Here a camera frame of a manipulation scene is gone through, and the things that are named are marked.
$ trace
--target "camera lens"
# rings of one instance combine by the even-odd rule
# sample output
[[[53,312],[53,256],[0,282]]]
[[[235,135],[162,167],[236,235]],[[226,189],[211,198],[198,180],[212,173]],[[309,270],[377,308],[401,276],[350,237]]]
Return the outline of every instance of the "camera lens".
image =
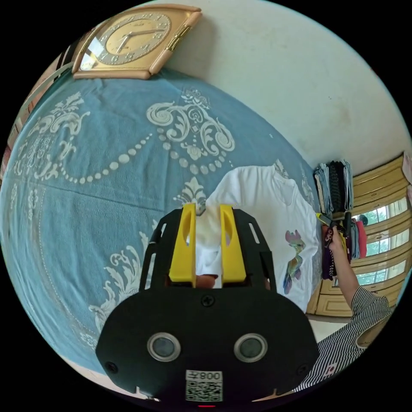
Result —
[[[267,352],[267,342],[263,336],[248,333],[240,337],[234,346],[235,356],[242,362],[257,362]]]
[[[170,333],[155,333],[147,342],[147,350],[157,361],[171,362],[180,355],[180,343]]]

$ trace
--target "wall clock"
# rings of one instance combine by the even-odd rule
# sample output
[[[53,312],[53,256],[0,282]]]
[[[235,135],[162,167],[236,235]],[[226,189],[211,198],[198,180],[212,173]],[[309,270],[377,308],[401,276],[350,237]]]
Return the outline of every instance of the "wall clock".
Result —
[[[73,64],[75,79],[148,79],[200,19],[201,9],[156,4],[126,10],[97,26]]]

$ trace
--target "white t-shirt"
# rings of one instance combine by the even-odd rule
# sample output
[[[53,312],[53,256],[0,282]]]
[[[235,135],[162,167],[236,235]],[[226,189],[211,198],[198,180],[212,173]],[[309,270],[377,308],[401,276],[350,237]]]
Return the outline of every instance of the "white t-shirt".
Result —
[[[268,167],[227,173],[196,218],[196,274],[216,274],[221,287],[221,204],[253,216],[273,254],[277,292],[306,311],[312,292],[312,257],[318,250],[317,219],[296,182]]]

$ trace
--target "blue bedspread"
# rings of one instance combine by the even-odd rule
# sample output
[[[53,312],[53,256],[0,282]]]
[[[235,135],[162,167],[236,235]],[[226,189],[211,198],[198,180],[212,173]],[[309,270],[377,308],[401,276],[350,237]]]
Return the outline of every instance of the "blue bedspread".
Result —
[[[3,254],[38,331],[104,373],[100,331],[137,291],[159,219],[185,202],[201,209],[234,167],[272,164],[318,211],[311,168],[221,90],[169,70],[149,81],[63,74],[20,133],[0,192]]]

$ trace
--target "screw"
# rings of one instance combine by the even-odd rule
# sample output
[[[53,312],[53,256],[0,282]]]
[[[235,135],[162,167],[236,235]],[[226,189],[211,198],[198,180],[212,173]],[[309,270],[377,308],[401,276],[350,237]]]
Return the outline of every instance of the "screw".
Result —
[[[205,308],[209,308],[210,306],[213,306],[213,304],[215,303],[215,298],[211,295],[205,295],[202,297],[200,302]]]
[[[298,367],[298,369],[296,371],[296,374],[298,376],[303,375],[307,370],[308,370],[308,365],[304,364],[304,365]]]
[[[106,362],[105,367],[111,373],[117,373],[119,371],[119,369],[113,362]]]

